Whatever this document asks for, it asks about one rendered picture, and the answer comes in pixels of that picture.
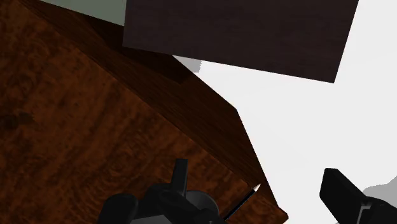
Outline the brown wooden table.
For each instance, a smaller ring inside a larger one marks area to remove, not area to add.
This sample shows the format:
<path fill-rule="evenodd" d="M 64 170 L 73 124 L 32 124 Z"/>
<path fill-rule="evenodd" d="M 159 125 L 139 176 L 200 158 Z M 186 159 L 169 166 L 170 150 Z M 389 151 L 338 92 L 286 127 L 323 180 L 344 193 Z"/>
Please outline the brown wooden table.
<path fill-rule="evenodd" d="M 284 224 L 237 110 L 120 25 L 40 0 L 0 0 L 0 224 L 96 224 L 188 160 L 188 188 L 228 224 Z"/>

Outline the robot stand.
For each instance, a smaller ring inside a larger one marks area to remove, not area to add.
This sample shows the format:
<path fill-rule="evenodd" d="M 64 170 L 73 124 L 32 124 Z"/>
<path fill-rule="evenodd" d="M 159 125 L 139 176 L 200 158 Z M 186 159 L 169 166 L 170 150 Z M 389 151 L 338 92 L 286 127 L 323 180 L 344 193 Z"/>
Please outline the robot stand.
<path fill-rule="evenodd" d="M 126 0 L 123 45 L 333 83 L 359 0 Z"/>

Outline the black pencil with white tip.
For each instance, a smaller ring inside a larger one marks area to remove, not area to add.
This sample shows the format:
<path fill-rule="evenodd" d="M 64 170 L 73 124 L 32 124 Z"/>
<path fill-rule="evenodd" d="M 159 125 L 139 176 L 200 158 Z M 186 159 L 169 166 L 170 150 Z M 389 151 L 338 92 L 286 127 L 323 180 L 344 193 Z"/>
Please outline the black pencil with white tip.
<path fill-rule="evenodd" d="M 229 210 L 229 212 L 226 215 L 224 215 L 223 219 L 225 221 L 228 220 L 246 201 L 249 200 L 251 196 L 253 196 L 258 191 L 260 186 L 261 184 L 252 187 L 252 189 L 242 199 L 240 199 L 238 203 L 235 206 L 233 206 L 233 208 L 231 208 L 231 210 Z"/>

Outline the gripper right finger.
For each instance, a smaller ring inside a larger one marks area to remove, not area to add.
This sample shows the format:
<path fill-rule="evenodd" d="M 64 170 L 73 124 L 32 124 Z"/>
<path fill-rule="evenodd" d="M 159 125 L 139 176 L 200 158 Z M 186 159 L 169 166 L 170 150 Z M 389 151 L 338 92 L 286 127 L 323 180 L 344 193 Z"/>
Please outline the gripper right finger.
<path fill-rule="evenodd" d="M 319 197 L 338 224 L 397 224 L 397 207 L 366 196 L 338 169 L 324 170 Z"/>

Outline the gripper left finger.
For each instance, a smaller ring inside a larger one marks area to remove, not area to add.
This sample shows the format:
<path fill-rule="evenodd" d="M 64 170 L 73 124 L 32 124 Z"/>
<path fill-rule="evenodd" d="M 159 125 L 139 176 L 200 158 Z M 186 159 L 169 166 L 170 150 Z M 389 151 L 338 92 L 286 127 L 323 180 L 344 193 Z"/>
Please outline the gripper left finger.
<path fill-rule="evenodd" d="M 199 210 L 187 201 L 188 161 L 178 158 L 170 183 L 151 185 L 144 198 L 117 193 L 105 200 L 98 224 L 198 224 Z"/>

